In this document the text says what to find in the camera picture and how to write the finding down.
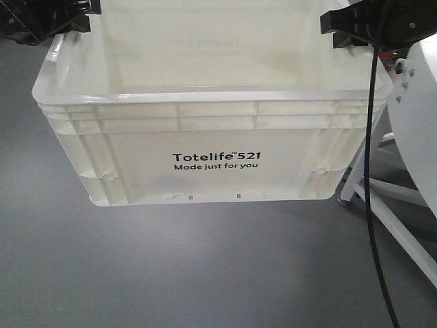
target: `gray floor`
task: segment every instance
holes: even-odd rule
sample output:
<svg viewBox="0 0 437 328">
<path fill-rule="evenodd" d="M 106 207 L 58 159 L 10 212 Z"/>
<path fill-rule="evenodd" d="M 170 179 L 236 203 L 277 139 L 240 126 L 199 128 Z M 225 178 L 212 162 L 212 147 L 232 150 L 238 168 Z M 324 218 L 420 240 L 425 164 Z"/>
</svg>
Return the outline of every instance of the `gray floor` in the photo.
<svg viewBox="0 0 437 328">
<path fill-rule="evenodd" d="M 391 326 L 358 199 L 92 205 L 31 97 L 45 52 L 0 40 L 0 327 Z M 377 228 L 402 327 L 437 327 L 435 288 Z"/>
</svg>

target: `plastic tote box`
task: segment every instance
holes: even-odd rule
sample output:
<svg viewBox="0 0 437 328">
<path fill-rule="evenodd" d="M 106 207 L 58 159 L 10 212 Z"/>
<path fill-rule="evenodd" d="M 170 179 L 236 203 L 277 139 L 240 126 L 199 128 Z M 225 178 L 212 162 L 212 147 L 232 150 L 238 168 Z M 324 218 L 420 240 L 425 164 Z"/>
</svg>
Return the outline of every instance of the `plastic tote box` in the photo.
<svg viewBox="0 0 437 328">
<path fill-rule="evenodd" d="M 97 205 L 328 198 L 365 134 L 371 54 L 320 34 L 347 4 L 105 0 L 33 96 Z"/>
</svg>

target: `black bracket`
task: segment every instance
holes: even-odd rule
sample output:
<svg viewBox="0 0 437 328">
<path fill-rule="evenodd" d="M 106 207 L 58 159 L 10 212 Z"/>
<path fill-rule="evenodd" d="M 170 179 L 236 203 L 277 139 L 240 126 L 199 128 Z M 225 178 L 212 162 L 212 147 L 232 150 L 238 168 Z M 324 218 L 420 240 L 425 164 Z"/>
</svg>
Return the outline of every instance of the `black bracket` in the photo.
<svg viewBox="0 0 437 328">
<path fill-rule="evenodd" d="M 376 31 L 385 0 L 362 0 L 320 17 L 322 34 L 335 32 L 334 48 L 376 43 Z M 382 33 L 381 49 L 409 48 L 437 33 L 436 0 L 391 0 Z"/>
<path fill-rule="evenodd" d="M 0 0 L 0 37 L 36 45 L 56 33 L 91 31 L 86 14 L 101 14 L 100 0 Z"/>
</svg>

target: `white metal frame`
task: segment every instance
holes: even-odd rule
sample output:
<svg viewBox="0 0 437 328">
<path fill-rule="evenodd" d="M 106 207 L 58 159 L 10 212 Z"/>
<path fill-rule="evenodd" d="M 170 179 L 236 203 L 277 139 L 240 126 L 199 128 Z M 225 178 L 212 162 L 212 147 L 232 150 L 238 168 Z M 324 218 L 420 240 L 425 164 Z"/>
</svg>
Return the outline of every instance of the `white metal frame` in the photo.
<svg viewBox="0 0 437 328">
<path fill-rule="evenodd" d="M 389 133 L 389 115 L 387 110 L 381 111 L 380 115 L 373 123 L 373 134 L 371 141 L 372 159 L 378 158 L 379 161 L 384 161 L 386 164 L 405 169 L 400 156 L 395 156 L 393 153 L 386 150 L 380 151 L 378 148 L 381 142 L 392 142 L 393 134 Z M 346 180 L 338 200 L 342 205 L 346 205 L 355 193 L 365 199 L 364 186 L 361 182 L 364 172 L 364 145 L 361 146 L 355 161 L 352 165 L 352 170 Z M 395 184 L 382 182 L 371 179 L 371 208 L 379 220 L 384 224 L 387 230 L 395 237 L 399 244 L 405 249 L 408 255 L 416 262 L 419 268 L 424 272 L 428 279 L 437 288 L 437 263 L 417 241 L 417 239 L 405 228 L 403 223 L 396 217 L 390 208 L 381 200 L 379 195 L 386 195 L 397 200 L 410 202 L 420 206 L 427 206 L 421 194 L 413 189 L 397 186 Z"/>
</svg>

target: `black cable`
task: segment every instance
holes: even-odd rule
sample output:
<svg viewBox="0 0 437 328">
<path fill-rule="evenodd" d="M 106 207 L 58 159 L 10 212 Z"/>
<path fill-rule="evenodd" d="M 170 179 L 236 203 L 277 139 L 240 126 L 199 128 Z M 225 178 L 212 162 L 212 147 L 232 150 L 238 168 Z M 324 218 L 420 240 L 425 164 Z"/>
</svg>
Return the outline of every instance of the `black cable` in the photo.
<svg viewBox="0 0 437 328">
<path fill-rule="evenodd" d="M 378 279 L 381 285 L 382 294 L 384 295 L 384 300 L 387 306 L 387 310 L 389 311 L 390 314 L 391 322 L 395 328 L 400 328 L 399 322 L 396 317 L 395 309 L 393 308 L 393 304 L 391 303 L 391 298 L 385 282 L 384 273 L 382 272 L 381 261 L 378 253 L 378 246 L 376 245 L 375 229 L 373 226 L 373 213 L 371 211 L 371 204 L 370 204 L 370 181 L 369 181 L 370 141 L 371 141 L 371 127 L 372 127 L 372 117 L 373 117 L 373 101 L 375 98 L 375 86 L 376 86 L 376 68 L 378 65 L 378 56 L 380 52 L 382 31 L 384 29 L 389 6 L 390 6 L 390 0 L 386 0 L 384 7 L 382 9 L 380 20 L 378 22 L 376 42 L 373 46 L 373 61 L 371 67 L 369 106 L 367 111 L 367 126 L 366 126 L 365 155 L 364 155 L 364 191 L 365 191 L 367 227 L 369 228 L 369 237 L 370 237 L 371 251 L 373 254 L 373 261 L 375 262 L 376 272 L 378 274 Z"/>
</svg>

